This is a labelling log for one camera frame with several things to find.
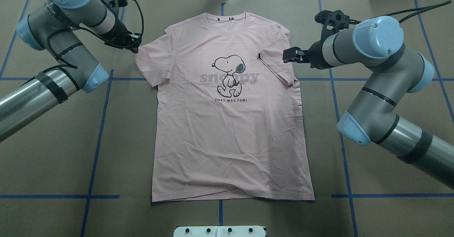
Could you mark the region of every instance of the pink t-shirt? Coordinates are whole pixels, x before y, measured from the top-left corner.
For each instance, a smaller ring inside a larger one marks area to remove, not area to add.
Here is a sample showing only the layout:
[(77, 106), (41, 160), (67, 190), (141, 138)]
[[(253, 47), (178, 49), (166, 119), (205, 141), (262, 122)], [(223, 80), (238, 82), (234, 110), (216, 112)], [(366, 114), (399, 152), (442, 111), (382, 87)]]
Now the pink t-shirt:
[(314, 199), (289, 35), (252, 13), (204, 13), (139, 48), (158, 86), (153, 202)]

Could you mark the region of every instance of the shirt sleeve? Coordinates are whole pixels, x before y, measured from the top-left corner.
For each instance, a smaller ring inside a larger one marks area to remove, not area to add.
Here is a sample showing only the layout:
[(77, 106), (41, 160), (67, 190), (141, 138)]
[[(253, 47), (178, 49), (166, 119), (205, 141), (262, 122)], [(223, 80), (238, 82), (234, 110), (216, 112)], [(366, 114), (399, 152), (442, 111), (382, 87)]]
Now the shirt sleeve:
[(292, 63), (285, 64), (282, 60), (282, 53), (285, 49), (290, 48), (289, 37), (290, 31), (283, 26), (279, 27), (276, 41), (259, 53), (260, 61), (285, 85), (293, 85), (295, 80)]
[(134, 60), (142, 75), (152, 87), (170, 79), (175, 66), (177, 39), (172, 27), (165, 29), (165, 34), (155, 41), (139, 47)]

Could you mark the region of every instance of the white mounting plate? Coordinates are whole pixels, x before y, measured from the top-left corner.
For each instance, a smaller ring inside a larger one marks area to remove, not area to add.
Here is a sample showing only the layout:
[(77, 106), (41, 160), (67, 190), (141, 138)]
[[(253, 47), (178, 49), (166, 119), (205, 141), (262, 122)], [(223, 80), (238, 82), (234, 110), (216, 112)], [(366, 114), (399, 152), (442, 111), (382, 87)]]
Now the white mounting plate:
[(265, 229), (261, 226), (177, 227), (173, 237), (266, 237)]

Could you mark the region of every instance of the cartoon dog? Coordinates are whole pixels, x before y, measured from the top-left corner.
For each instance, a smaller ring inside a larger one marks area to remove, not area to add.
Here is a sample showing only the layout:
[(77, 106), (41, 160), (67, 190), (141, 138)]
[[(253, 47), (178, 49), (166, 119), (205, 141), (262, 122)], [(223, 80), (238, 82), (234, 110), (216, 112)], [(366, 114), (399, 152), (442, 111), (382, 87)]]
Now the cartoon dog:
[(235, 54), (228, 57), (219, 57), (211, 64), (211, 67), (215, 67), (227, 74), (222, 80), (222, 86), (217, 87), (217, 92), (226, 98), (240, 96), (241, 84), (235, 79), (233, 74), (240, 74), (245, 71), (243, 59)]

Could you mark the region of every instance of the snoopy ear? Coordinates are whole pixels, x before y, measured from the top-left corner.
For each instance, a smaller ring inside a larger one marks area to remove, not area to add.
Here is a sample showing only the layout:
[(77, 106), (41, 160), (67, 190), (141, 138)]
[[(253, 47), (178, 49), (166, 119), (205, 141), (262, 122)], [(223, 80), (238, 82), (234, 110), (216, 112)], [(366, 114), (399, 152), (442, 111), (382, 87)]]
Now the snoopy ear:
[(243, 73), (245, 71), (245, 67), (243, 64), (239, 64), (237, 69), (235, 70), (236, 73)]

